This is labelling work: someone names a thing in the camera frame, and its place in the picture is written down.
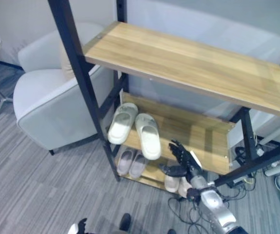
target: armchair cushion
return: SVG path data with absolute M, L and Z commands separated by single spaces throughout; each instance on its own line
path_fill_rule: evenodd
M 40 99 L 66 82 L 61 69 L 36 70 L 21 76 L 13 93 L 17 119 Z

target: black metal frame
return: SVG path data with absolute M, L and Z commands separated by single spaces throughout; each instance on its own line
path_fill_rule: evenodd
M 48 0 L 48 2 L 57 28 L 61 35 L 63 44 L 65 46 L 67 55 L 74 70 L 74 74 L 78 81 L 78 85 L 97 130 L 97 136 L 102 141 L 102 146 L 110 162 L 112 171 L 115 175 L 116 180 L 119 181 L 120 178 L 117 174 L 116 166 L 113 159 L 116 156 L 120 145 L 116 145 L 113 150 L 111 149 L 111 144 L 105 138 L 105 129 L 102 128 L 101 121 L 113 104 L 115 108 L 119 105 L 120 90 L 124 89 L 125 92 L 129 91 L 128 74 L 123 73 L 122 77 L 119 79 L 117 71 L 115 71 L 113 77 L 114 87 L 106 100 L 99 107 L 89 77 L 89 71 L 93 68 L 94 64 L 86 62 L 85 56 L 83 55 L 69 0 Z M 126 22 L 127 0 L 116 0 L 116 5 L 118 21 Z M 250 174 L 251 172 L 254 172 L 280 159 L 280 146 L 270 152 L 265 153 L 262 157 L 257 156 L 249 110 L 249 108 L 243 107 L 231 119 L 231 121 L 233 122 L 237 122 L 239 120 L 242 121 L 247 162 L 242 167 L 215 180 L 216 186 L 221 186 L 243 175 Z
M 126 87 L 126 81 L 128 77 L 123 75 L 121 79 L 118 79 L 117 72 L 115 72 L 113 77 L 114 87 L 99 108 L 89 76 L 89 71 L 93 68 L 94 64 L 86 62 L 85 56 L 82 52 L 69 0 L 48 0 L 48 2 L 68 58 L 72 65 L 74 74 L 78 81 L 79 88 L 92 117 L 98 138 L 102 141 L 102 146 L 114 176 L 116 180 L 119 181 L 120 177 L 116 171 L 114 157 L 116 156 L 120 145 L 115 146 L 114 150 L 112 151 L 111 144 L 105 138 L 105 129 L 101 125 L 101 122 L 102 118 L 106 115 L 107 111 L 113 104 L 115 107 L 118 106 L 119 92 L 123 87 Z

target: white sandal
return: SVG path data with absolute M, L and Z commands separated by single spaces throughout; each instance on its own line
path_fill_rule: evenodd
M 157 123 L 148 114 L 138 114 L 135 118 L 135 127 L 141 141 L 143 156 L 148 160 L 156 160 L 161 155 L 161 146 Z
M 110 143 L 120 145 L 127 140 L 134 119 L 138 114 L 138 108 L 133 103 L 120 105 L 114 114 L 112 124 L 108 133 Z

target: black shoe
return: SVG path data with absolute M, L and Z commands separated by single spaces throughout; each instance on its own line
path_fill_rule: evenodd
M 170 229 L 167 234 L 177 234 L 174 229 Z
M 131 215 L 129 213 L 124 213 L 119 224 L 119 230 L 127 232 L 129 230 L 130 224 Z

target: white armchair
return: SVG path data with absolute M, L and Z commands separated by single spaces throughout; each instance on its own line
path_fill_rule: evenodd
M 92 23 L 78 23 L 76 27 L 82 44 L 103 30 Z M 26 73 L 13 94 L 18 127 L 47 150 L 96 133 L 76 78 L 67 79 L 61 70 L 59 44 L 60 36 L 54 31 L 19 51 Z M 95 65 L 89 75 L 100 106 L 113 87 L 113 71 Z M 112 113 L 108 112 L 104 124 L 110 124 Z

